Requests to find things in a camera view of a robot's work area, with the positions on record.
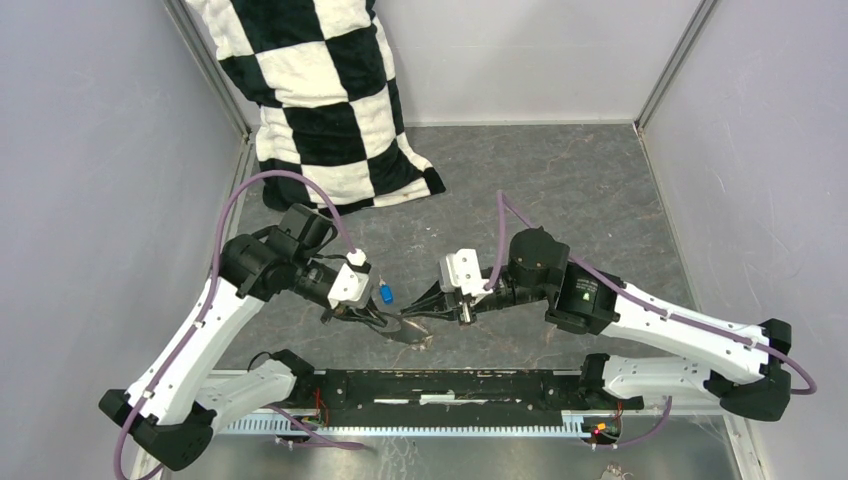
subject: wire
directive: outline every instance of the wire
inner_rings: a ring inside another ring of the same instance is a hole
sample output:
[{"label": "wire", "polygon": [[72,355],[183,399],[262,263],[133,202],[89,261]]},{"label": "wire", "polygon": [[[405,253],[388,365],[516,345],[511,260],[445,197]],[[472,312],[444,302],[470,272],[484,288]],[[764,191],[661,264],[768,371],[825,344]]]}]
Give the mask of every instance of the wire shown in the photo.
[{"label": "wire", "polygon": [[671,416],[671,397],[668,397],[668,399],[665,402],[665,410],[663,410],[663,413],[662,413],[662,416],[660,417],[660,420],[653,427],[651,427],[650,430],[648,430],[648,433],[646,433],[646,434],[644,434],[640,437],[636,437],[634,439],[627,440],[626,442],[614,443],[612,445],[599,445],[597,443],[593,443],[593,444],[591,444],[591,447],[592,447],[593,450],[595,450],[595,449],[598,449],[598,450],[617,450],[621,447],[630,447],[630,446],[642,443],[642,442],[649,440],[649,439],[653,438],[654,436],[656,436],[656,434],[658,434],[660,432],[660,430],[662,430],[665,427],[666,423],[668,423],[668,419],[669,419],[670,416]]},{"label": "wire", "polygon": [[288,420],[292,425],[294,425],[295,428],[297,428],[299,430],[303,430],[304,432],[306,432],[307,435],[309,435],[310,438],[319,442],[319,443],[294,443],[294,444],[289,444],[291,446],[305,447],[305,448],[334,447],[334,448],[340,448],[342,450],[364,450],[365,448],[367,448],[365,445],[363,445],[361,443],[357,443],[357,442],[335,442],[333,440],[330,440],[329,438],[327,438],[327,437],[325,437],[325,436],[323,436],[319,433],[313,432],[312,429],[310,429],[306,425],[302,424],[298,419],[291,416],[288,412],[286,412],[282,408],[275,407],[274,405],[268,405],[265,408],[269,408],[269,409],[279,413],[280,415],[285,417],[286,420]]},{"label": "wire", "polygon": [[[485,286],[485,288],[487,290],[491,289],[497,283],[498,277],[500,276],[501,267],[503,266],[503,257],[504,257],[504,253],[506,251],[506,221],[505,221],[504,210],[506,208],[510,209],[512,211],[512,213],[514,213],[524,223],[524,225],[527,226],[527,228],[535,228],[535,227],[533,227],[533,224],[523,214],[521,214],[521,212],[519,212],[515,208],[514,205],[512,205],[512,202],[510,202],[509,199],[506,198],[506,196],[503,193],[503,190],[498,190],[498,192],[497,192],[497,202],[498,202],[498,253],[497,253],[497,256],[496,256],[495,265],[492,267],[492,278],[489,279],[489,282]],[[623,288],[619,287],[618,285],[615,284],[615,282],[613,282],[612,280],[607,278],[606,275],[604,275],[603,273],[599,272],[595,267],[593,267],[591,264],[589,264],[589,262],[587,262],[586,260],[584,260],[580,257],[575,257],[575,256],[569,256],[569,259],[571,261],[573,261],[574,263],[576,263],[578,266],[580,266],[580,268],[589,272],[590,275],[592,275],[593,277],[598,279],[598,281],[600,281],[601,283],[603,283],[604,285],[609,287],[617,295],[620,295],[623,298],[626,298],[627,300],[635,303],[636,305],[639,305],[640,307],[644,308],[646,311],[654,312],[654,313],[656,313],[657,315],[660,315],[663,318],[675,320],[675,321],[680,322],[684,325],[688,325],[690,327],[697,328],[697,329],[712,333],[714,335],[718,335],[720,337],[724,337],[724,338],[733,340],[734,342],[739,342],[739,343],[746,345],[748,347],[751,347],[751,348],[756,348],[757,350],[766,352],[767,354],[773,356],[774,358],[777,358],[781,362],[789,365],[793,370],[798,372],[798,375],[800,375],[801,378],[803,378],[804,381],[807,383],[807,388],[793,388],[793,389],[791,389],[790,391],[791,391],[792,394],[794,394],[794,395],[812,395],[812,394],[814,394],[818,391],[818,385],[816,384],[816,381],[813,379],[812,375],[810,375],[809,372],[807,372],[798,362],[789,358],[789,356],[787,356],[785,353],[781,352],[780,350],[777,350],[776,348],[771,347],[769,345],[757,343],[753,339],[739,335],[737,333],[728,332],[728,331],[722,330],[721,328],[715,327],[713,325],[710,325],[710,324],[707,324],[707,323],[702,323],[702,322],[699,322],[697,320],[693,320],[691,318],[684,317],[683,315],[679,315],[677,313],[670,313],[670,312],[654,305],[653,303],[646,302],[645,300],[642,300],[641,298],[639,298],[639,297],[631,294],[630,292],[624,290]]]},{"label": "wire", "polygon": [[[285,177],[291,178],[293,180],[297,180],[307,187],[311,188],[315,193],[321,197],[321,200],[324,201],[324,204],[327,205],[327,208],[330,210],[330,214],[333,217],[333,222],[339,230],[339,234],[344,240],[345,245],[347,246],[348,251],[351,253],[356,253],[356,247],[353,245],[353,241],[350,239],[350,233],[348,233],[347,229],[344,227],[342,223],[341,215],[339,215],[339,211],[333,202],[330,200],[330,197],[321,190],[315,182],[309,180],[303,175],[299,175],[294,172],[289,172],[285,170],[269,170],[267,172],[262,172],[256,174],[247,180],[244,181],[238,188],[233,191],[230,197],[227,199],[227,202],[224,204],[223,210],[221,210],[221,215],[218,217],[218,224],[215,228],[215,247],[212,250],[214,254],[212,255],[212,270],[209,274],[210,282],[209,282],[209,292],[206,295],[206,298],[203,300],[203,304],[200,307],[200,311],[195,318],[195,321],[192,322],[192,325],[188,328],[186,333],[180,338],[179,342],[177,342],[176,347],[171,351],[171,353],[165,358],[165,361],[162,362],[162,366],[159,367],[159,370],[153,374],[153,377],[150,379],[150,382],[147,386],[144,387],[144,393],[139,396],[138,401],[135,406],[130,410],[130,413],[127,415],[127,418],[124,420],[124,424],[121,426],[121,432],[118,434],[118,441],[115,443],[115,450],[112,455],[112,470],[115,474],[115,478],[118,480],[129,480],[126,475],[124,475],[123,467],[121,466],[121,457],[124,450],[124,444],[127,441],[127,436],[129,436],[130,428],[135,421],[138,414],[141,412],[141,409],[144,408],[144,405],[147,403],[148,396],[153,395],[153,391],[157,385],[159,385],[159,381],[162,380],[162,377],[168,371],[168,369],[173,365],[174,361],[177,359],[177,356],[183,351],[185,346],[188,344],[189,340],[194,336],[197,331],[197,325],[201,324],[204,318],[206,318],[206,314],[212,308],[212,299],[215,298],[215,294],[218,291],[218,274],[221,271],[221,247],[224,242],[224,229],[227,225],[227,218],[230,215],[230,211],[233,209],[233,205],[235,205],[239,196],[247,190],[247,188],[254,183],[264,180],[266,178],[273,177]],[[147,475],[139,478],[138,480],[150,480],[162,471],[163,465],[157,465],[153,470],[151,470]]]},{"label": "wire", "polygon": [[250,367],[252,367],[252,366],[253,366],[253,363],[254,363],[256,360],[258,360],[258,359],[259,359],[259,357],[261,357],[262,355],[268,355],[268,356],[270,357],[270,356],[271,356],[271,352],[265,352],[265,351],[262,351],[262,352],[257,353],[256,355],[254,355],[254,356],[253,356],[253,358],[251,358],[251,359],[250,359],[250,362],[248,362],[248,363],[247,363],[247,371],[248,371],[248,372],[250,371]]},{"label": "wire", "polygon": [[595,267],[590,265],[588,262],[586,262],[582,258],[571,257],[571,260],[574,263],[576,263],[577,265],[579,265],[580,268],[586,270],[593,277],[597,278],[601,283],[603,283],[604,285],[609,287],[616,294],[621,295],[622,297],[626,298],[627,300],[630,300],[631,302],[635,303],[636,305],[639,305],[640,307],[644,308],[645,310],[652,311],[652,312],[656,313],[657,315],[660,315],[663,318],[675,320],[675,321],[680,322],[684,325],[688,325],[690,327],[694,327],[694,328],[698,328],[700,330],[704,330],[704,331],[712,333],[714,335],[718,335],[720,337],[724,337],[724,338],[733,340],[734,342],[739,342],[739,343],[741,343],[743,345],[747,345],[751,348],[756,348],[757,350],[766,352],[769,355],[773,356],[774,358],[777,358],[781,362],[789,365],[790,367],[792,367],[793,370],[798,372],[798,375],[800,375],[801,378],[803,378],[805,382],[807,382],[807,388],[793,388],[791,390],[791,392],[794,395],[812,395],[812,394],[816,393],[816,391],[818,391],[818,385],[816,384],[816,381],[813,379],[812,375],[810,375],[798,362],[789,358],[786,354],[777,350],[776,348],[770,347],[768,345],[764,345],[762,343],[756,343],[751,338],[739,335],[737,333],[727,332],[725,330],[722,330],[721,328],[715,327],[715,326],[707,324],[707,323],[702,323],[702,322],[699,322],[697,320],[692,320],[691,318],[684,317],[683,315],[679,315],[677,313],[669,313],[668,311],[654,305],[653,303],[646,302],[645,300],[642,300],[641,298],[639,298],[639,297],[631,294],[630,292],[624,290],[623,288],[619,287],[618,285],[615,284],[615,282],[613,282],[612,280],[607,278],[606,275],[599,272],[597,269],[595,269]]},{"label": "wire", "polygon": [[498,201],[498,253],[495,256],[495,264],[492,266],[492,275],[489,278],[489,281],[483,287],[486,290],[491,290],[495,288],[495,285],[498,284],[498,278],[501,276],[501,268],[503,267],[504,254],[506,253],[506,209],[509,209],[512,213],[521,220],[527,228],[535,228],[530,220],[524,216],[521,212],[518,211],[517,208],[512,204],[512,202],[506,198],[503,190],[498,190],[497,193],[497,201]]}]

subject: metal strip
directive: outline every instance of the metal strip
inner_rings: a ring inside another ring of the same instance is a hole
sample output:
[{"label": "metal strip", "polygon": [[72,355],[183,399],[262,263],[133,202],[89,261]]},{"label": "metal strip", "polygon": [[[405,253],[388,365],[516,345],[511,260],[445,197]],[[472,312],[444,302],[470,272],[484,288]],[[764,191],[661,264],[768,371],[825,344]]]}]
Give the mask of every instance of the metal strip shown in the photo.
[{"label": "metal strip", "polygon": [[[230,186],[230,191],[227,193],[229,197],[239,185],[241,185],[253,171],[253,165],[256,162],[256,144],[253,139],[247,139],[242,142],[239,148],[238,164],[236,166],[236,174],[233,178],[233,184]],[[238,223],[241,219],[241,210],[244,205],[245,195],[241,195],[233,206],[233,211],[230,213],[230,218],[227,221],[227,227],[224,231],[224,241],[227,241],[236,236],[238,233]]]},{"label": "metal strip", "polygon": [[742,480],[766,480],[768,476],[763,471],[763,461],[757,453],[750,422],[735,415],[725,415],[724,424]]},{"label": "metal strip", "polygon": [[698,4],[695,14],[692,15],[692,18],[689,20],[689,24],[686,25],[686,30],[683,31],[683,36],[680,37],[680,40],[677,42],[677,46],[674,48],[671,58],[668,59],[668,63],[666,63],[662,74],[660,74],[660,78],[657,80],[656,85],[654,85],[654,89],[651,90],[651,94],[648,95],[648,101],[645,102],[645,106],[642,107],[642,111],[639,112],[639,116],[636,117],[635,126],[637,129],[645,128],[651,120],[651,116],[653,116],[656,111],[657,106],[665,95],[665,92],[668,90],[669,85],[671,85],[671,82],[674,80],[674,77],[677,76],[680,66],[683,65],[683,62],[686,61],[686,57],[689,56],[692,46],[698,39],[698,35],[701,34],[704,25],[707,23],[707,20],[709,20],[718,2],[719,0],[701,0],[701,3]]},{"label": "metal strip", "polygon": [[200,67],[200,71],[206,77],[209,86],[212,87],[212,91],[221,100],[221,105],[224,107],[224,112],[233,124],[233,128],[243,137],[247,138],[251,131],[250,124],[244,117],[244,113],[239,108],[232,92],[227,88],[224,74],[218,68],[218,62],[215,60],[214,55],[206,47],[206,42],[203,41],[203,37],[198,30],[198,25],[192,18],[191,12],[188,10],[184,0],[163,0],[163,3],[174,20],[177,29],[180,31],[186,46],[188,46],[189,51],[191,51],[197,65]]},{"label": "metal strip", "polygon": [[[562,426],[534,427],[329,427],[319,428],[320,435],[355,437],[557,437],[589,438],[583,433],[581,415],[563,414]],[[220,432],[221,435],[285,435],[306,436],[292,428],[288,420],[277,413],[257,411],[237,420]]]}]

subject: metal frame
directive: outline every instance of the metal frame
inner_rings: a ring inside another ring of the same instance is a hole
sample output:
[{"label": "metal frame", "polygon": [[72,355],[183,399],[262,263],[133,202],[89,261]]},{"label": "metal frame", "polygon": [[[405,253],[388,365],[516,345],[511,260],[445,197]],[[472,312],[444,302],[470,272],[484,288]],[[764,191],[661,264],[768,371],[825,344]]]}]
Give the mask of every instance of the metal frame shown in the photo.
[{"label": "metal frame", "polygon": [[680,40],[677,42],[677,46],[674,48],[671,58],[668,59],[668,63],[666,63],[665,68],[663,68],[660,78],[657,80],[656,85],[654,85],[654,89],[651,90],[651,94],[648,95],[648,100],[645,102],[645,106],[642,107],[642,111],[639,112],[639,116],[636,117],[634,126],[637,131],[645,128],[645,125],[647,125],[651,120],[651,117],[657,110],[657,106],[665,95],[665,92],[668,90],[669,85],[671,85],[671,82],[674,80],[674,77],[677,76],[680,66],[683,65],[684,61],[686,61],[686,57],[692,50],[692,46],[698,39],[698,35],[700,35],[701,31],[704,29],[704,25],[707,23],[707,20],[710,19],[710,16],[715,10],[715,6],[718,2],[719,0],[701,0],[701,3],[698,4],[698,8],[695,9],[695,14],[692,15],[692,19],[689,20],[689,24],[686,25],[686,29],[683,31],[683,36],[681,36]]},{"label": "metal frame", "polygon": [[200,71],[206,77],[209,86],[212,87],[212,91],[221,101],[221,106],[224,107],[224,113],[230,119],[233,128],[246,140],[251,133],[250,124],[241,111],[241,108],[239,108],[238,102],[236,102],[232,92],[227,88],[224,74],[218,67],[215,56],[206,48],[206,42],[200,36],[198,25],[192,18],[191,12],[188,10],[184,0],[162,0],[162,3],[165,4],[165,8],[174,20],[174,24],[180,31],[183,40],[185,40],[186,46],[197,62],[197,66],[200,67]]}]

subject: gray floor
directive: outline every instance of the gray floor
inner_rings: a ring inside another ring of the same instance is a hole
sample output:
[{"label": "gray floor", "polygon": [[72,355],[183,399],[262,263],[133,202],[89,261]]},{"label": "gray floor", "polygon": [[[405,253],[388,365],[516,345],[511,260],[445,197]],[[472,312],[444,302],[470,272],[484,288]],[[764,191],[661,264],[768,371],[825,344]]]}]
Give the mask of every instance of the gray floor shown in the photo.
[{"label": "gray floor", "polygon": [[[391,285],[395,309],[432,284],[438,258],[446,253],[476,248],[481,264],[491,264],[499,188],[574,254],[643,290],[691,305],[630,126],[430,127],[410,129],[409,139],[436,166],[449,192],[345,217],[354,242]],[[261,189],[247,195],[240,231],[279,222],[280,214],[262,204]],[[514,218],[508,226],[512,233],[519,230]],[[592,352],[656,353],[627,341],[557,331],[543,312],[541,304],[516,307],[480,315],[467,328],[424,320],[433,336],[422,348],[388,342],[362,325],[322,325],[319,308],[284,293],[248,323],[218,368],[243,369],[256,352],[284,348],[318,368],[572,368]]]},{"label": "gray floor", "polygon": [[[653,418],[627,418],[632,436]],[[619,451],[592,452],[566,438],[345,438],[371,451],[299,449],[289,452],[266,437],[221,435],[174,480],[291,479],[510,479],[598,480],[616,462],[627,480],[738,480],[721,419],[673,418],[661,435]]]}]

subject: checkered pillow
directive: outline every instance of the checkered pillow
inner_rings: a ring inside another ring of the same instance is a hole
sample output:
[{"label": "checkered pillow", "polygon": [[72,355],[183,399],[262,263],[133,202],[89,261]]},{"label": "checkered pillow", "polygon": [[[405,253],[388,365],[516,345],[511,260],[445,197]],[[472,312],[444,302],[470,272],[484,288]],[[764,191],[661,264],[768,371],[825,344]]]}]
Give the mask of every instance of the checkered pillow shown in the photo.
[{"label": "checkered pillow", "polygon": [[[374,0],[187,0],[203,17],[224,71],[260,105],[262,170],[297,172],[342,212],[445,191],[409,146],[394,62]],[[279,210],[320,197],[269,179]]]}]

